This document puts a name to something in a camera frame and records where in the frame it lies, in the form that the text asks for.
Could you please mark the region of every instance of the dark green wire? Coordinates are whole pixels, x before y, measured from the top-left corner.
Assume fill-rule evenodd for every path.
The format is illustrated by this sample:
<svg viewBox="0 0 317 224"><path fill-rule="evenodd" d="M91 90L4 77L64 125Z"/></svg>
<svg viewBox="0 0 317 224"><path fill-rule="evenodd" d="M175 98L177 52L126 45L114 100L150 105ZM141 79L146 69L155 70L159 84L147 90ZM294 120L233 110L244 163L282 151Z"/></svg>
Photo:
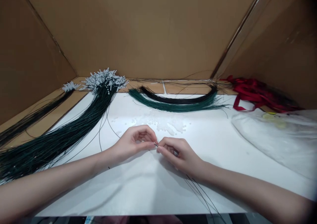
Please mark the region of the dark green wire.
<svg viewBox="0 0 317 224"><path fill-rule="evenodd" d="M26 131L33 124L41 120L43 117L48 115L51 111L56 109L61 103L63 103L66 99L68 99L74 89L67 91L65 93L60 94L56 98L54 98L51 102L46 104L45 106L27 114L20 121L13 124L11 127L7 128L5 131L0 133L0 148L5 146L15 137Z"/></svg>
<svg viewBox="0 0 317 224"><path fill-rule="evenodd" d="M105 84L97 87L92 103L78 119L23 145L1 150L0 179L8 182L51 168L72 151L96 126L117 91L115 86L109 90Z"/></svg>
<svg viewBox="0 0 317 224"><path fill-rule="evenodd" d="M227 104L219 104L220 98L217 97L217 93L211 94L202 102L194 104L170 104L160 102L146 96L139 89L129 89L128 93L135 100L139 101L140 103L148 107L167 112L188 113L204 110L221 109L228 106Z"/></svg>

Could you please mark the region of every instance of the plastic bag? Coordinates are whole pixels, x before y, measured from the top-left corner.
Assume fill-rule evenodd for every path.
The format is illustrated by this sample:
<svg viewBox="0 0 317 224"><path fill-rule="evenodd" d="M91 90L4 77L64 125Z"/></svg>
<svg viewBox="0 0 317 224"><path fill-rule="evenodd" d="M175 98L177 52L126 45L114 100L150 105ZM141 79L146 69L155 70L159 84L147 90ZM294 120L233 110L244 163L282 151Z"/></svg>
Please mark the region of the plastic bag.
<svg viewBox="0 0 317 224"><path fill-rule="evenodd" d="M270 158L307 178L317 178L317 110L239 113L231 121Z"/></svg>

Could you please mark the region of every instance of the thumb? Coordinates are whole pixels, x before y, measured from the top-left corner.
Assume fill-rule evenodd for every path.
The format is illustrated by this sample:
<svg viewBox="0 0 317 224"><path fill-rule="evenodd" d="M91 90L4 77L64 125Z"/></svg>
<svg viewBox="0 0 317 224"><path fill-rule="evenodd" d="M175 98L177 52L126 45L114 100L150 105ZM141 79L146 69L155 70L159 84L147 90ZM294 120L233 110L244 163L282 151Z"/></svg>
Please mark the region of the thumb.
<svg viewBox="0 0 317 224"><path fill-rule="evenodd" d="M138 148L138 152L143 150L152 150L155 148L155 143L152 141L145 141L137 144L136 146Z"/></svg>
<svg viewBox="0 0 317 224"><path fill-rule="evenodd" d="M164 146L158 146L157 150L175 167L179 166L179 158L170 153Z"/></svg>

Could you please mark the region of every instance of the red fabric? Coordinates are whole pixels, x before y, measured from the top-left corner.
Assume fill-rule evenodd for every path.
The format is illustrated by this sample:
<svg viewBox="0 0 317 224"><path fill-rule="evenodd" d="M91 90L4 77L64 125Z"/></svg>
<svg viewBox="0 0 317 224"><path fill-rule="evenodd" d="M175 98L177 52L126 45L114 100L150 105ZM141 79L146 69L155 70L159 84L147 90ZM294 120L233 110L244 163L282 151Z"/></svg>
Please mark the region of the red fabric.
<svg viewBox="0 0 317 224"><path fill-rule="evenodd" d="M276 93L269 91L266 84L258 81L257 79L234 79L232 75L230 75L227 79L223 80L227 80L232 83L233 91L238 92L237 98L235 99L233 104L233 108L237 111L246 110L245 108L239 106L240 100L246 100L256 103L252 110L246 111L254 111L256 108L262 107L263 105L266 105L269 108L280 113L302 110L302 108L300 107L287 104L279 104L279 99Z"/></svg>

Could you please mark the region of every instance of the hand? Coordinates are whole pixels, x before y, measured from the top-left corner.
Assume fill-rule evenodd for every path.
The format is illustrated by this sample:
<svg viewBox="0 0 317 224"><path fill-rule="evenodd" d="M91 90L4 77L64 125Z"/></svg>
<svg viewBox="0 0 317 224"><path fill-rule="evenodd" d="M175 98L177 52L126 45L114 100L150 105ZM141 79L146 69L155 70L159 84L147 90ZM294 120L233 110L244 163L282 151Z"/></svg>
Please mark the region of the hand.
<svg viewBox="0 0 317 224"><path fill-rule="evenodd" d="M204 175L205 162L193 151L185 139L164 137L158 144L161 153L175 168L191 177Z"/></svg>
<svg viewBox="0 0 317 224"><path fill-rule="evenodd" d="M128 128L110 149L117 162L122 162L140 151L155 148L154 143L158 144L155 132L148 125L142 125Z"/></svg>

